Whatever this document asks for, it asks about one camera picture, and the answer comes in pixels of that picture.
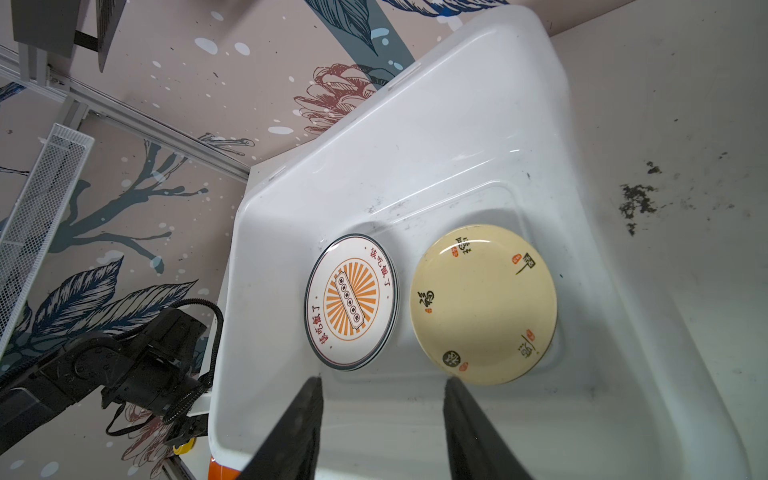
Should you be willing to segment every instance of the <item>gray metal panel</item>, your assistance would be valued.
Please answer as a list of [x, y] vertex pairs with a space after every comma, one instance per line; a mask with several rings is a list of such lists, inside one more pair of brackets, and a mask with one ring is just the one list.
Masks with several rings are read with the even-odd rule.
[[11, 0], [13, 39], [71, 58], [80, 0]]

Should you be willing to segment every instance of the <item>yellow plate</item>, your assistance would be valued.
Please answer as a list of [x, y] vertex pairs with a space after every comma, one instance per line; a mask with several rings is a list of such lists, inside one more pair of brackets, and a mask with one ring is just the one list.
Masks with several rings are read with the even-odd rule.
[[435, 242], [416, 267], [410, 300], [427, 356], [477, 385], [509, 382], [533, 368], [558, 314], [541, 256], [493, 225], [461, 227]]

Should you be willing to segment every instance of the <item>white basin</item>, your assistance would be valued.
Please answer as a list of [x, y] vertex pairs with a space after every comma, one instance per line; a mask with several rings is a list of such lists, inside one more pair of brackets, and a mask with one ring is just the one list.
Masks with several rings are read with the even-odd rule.
[[[615, 212], [588, 198], [573, 136], [567, 80], [538, 18], [498, 7], [254, 188], [235, 220], [214, 458], [242, 469], [321, 375], [318, 478], [449, 478], [446, 376], [416, 340], [407, 293], [435, 240], [490, 223], [537, 249], [558, 292], [543, 360], [514, 382], [470, 387], [534, 478], [748, 478], [680, 314], [634, 265], [642, 259], [611, 241], [624, 229]], [[346, 233], [384, 246], [401, 300], [382, 352], [337, 372], [307, 342], [303, 297], [317, 257]]]

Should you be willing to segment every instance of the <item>orange object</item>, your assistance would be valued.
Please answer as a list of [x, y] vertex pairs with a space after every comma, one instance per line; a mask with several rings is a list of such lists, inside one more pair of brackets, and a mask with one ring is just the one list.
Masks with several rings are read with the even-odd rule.
[[216, 463], [214, 457], [210, 457], [210, 465], [208, 465], [208, 480], [234, 480], [240, 474], [233, 468], [228, 468]]

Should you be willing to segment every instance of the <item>flower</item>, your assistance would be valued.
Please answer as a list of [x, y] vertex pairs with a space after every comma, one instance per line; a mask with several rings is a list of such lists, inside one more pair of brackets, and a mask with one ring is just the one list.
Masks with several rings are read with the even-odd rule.
[[[131, 403], [125, 406], [125, 419], [130, 423], [144, 422], [151, 414], [152, 412], [149, 410]], [[135, 439], [135, 441], [125, 450], [122, 459], [133, 460], [136, 467], [141, 467], [147, 462], [157, 462], [152, 468], [150, 478], [157, 477], [163, 468], [163, 460], [174, 454], [173, 447], [163, 445], [170, 427], [171, 425], [163, 425], [161, 418], [155, 417], [136, 432], [129, 433], [128, 438]]]
[[366, 71], [370, 70], [362, 65], [339, 63], [316, 68], [315, 83], [306, 89], [309, 97], [293, 98], [302, 107], [301, 115], [312, 122], [312, 127], [305, 127], [304, 130], [315, 135], [322, 134], [375, 94], [376, 87], [366, 75]]

